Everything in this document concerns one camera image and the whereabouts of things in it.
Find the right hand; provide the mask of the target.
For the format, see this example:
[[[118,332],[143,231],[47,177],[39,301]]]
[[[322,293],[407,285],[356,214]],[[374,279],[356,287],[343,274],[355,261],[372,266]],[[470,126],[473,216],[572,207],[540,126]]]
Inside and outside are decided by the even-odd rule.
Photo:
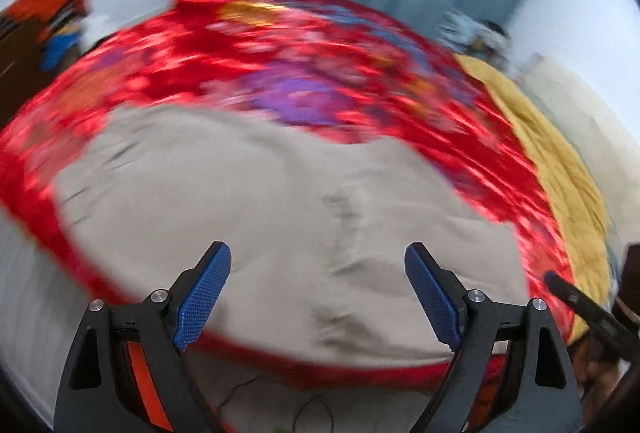
[[[582,404],[582,416],[588,423],[620,381],[620,362],[605,354],[604,346],[592,335],[584,335],[577,340],[568,353]]]

